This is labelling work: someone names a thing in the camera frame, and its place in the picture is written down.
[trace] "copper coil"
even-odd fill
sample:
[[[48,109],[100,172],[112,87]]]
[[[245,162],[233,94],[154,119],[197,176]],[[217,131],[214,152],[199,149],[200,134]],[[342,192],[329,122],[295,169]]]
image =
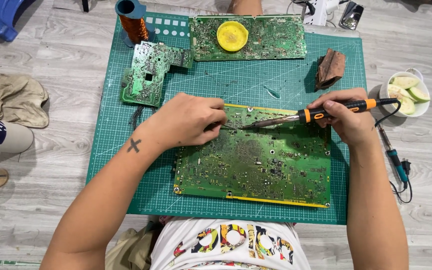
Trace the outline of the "copper coil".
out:
[[[119,20],[121,20],[121,25],[123,29],[127,32],[129,39],[135,44],[140,44],[141,41],[146,41],[149,39],[149,32],[146,29],[146,23],[143,18],[131,19],[126,16],[119,15]]]

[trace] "fingernail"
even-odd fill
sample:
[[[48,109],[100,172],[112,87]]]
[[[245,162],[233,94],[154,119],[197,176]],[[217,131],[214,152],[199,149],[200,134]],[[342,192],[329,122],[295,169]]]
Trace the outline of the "fingernail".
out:
[[[332,101],[332,100],[327,100],[326,102],[325,102],[325,107],[331,107],[331,106],[333,106],[334,105],[334,101]]]

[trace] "tattoo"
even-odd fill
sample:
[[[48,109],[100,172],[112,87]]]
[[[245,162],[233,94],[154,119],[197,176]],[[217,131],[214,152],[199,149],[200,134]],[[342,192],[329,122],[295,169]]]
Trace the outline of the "tattoo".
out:
[[[137,140],[137,141],[134,141],[134,140],[131,138],[131,146],[129,146],[129,148],[127,149],[127,152],[129,153],[132,149],[134,149],[134,151],[135,151],[136,153],[139,153],[139,149],[137,148],[137,145],[138,145],[140,142],[141,142],[140,139]]]

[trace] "fruit slice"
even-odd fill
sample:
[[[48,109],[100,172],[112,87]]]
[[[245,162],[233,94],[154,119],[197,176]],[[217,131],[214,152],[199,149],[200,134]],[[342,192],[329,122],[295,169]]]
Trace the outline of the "fruit slice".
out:
[[[390,98],[397,98],[399,101],[401,101],[402,98],[409,98],[412,101],[416,101],[408,91],[397,85],[388,84],[388,94]]]
[[[411,87],[417,86],[420,83],[419,79],[410,78],[410,77],[396,77],[393,78],[392,84],[401,87],[402,89],[408,89]]]
[[[403,97],[401,99],[401,108],[399,108],[399,111],[402,112],[403,114],[408,114],[411,115],[414,113],[415,111],[415,107],[414,107],[414,102],[407,98],[407,97]]]
[[[421,101],[421,102],[429,101],[429,95],[424,94],[423,92],[421,92],[420,89],[417,89],[416,87],[412,87],[412,88],[408,89],[408,92],[417,101]]]

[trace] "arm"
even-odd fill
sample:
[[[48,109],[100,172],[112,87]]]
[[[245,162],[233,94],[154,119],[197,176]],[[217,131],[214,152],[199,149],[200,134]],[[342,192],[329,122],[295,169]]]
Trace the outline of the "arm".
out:
[[[347,234],[354,268],[408,269],[406,233],[388,183],[373,117],[369,112],[353,113],[332,101],[367,98],[362,88],[333,91],[308,108],[324,105],[334,117],[318,123],[332,125],[350,149]]]
[[[237,15],[262,15],[261,0],[232,0],[227,12]]]
[[[143,122],[69,206],[40,269],[104,269],[106,246],[142,175],[165,150],[216,138],[226,122],[223,107],[220,98],[179,93]],[[218,124],[208,130],[214,122]]]

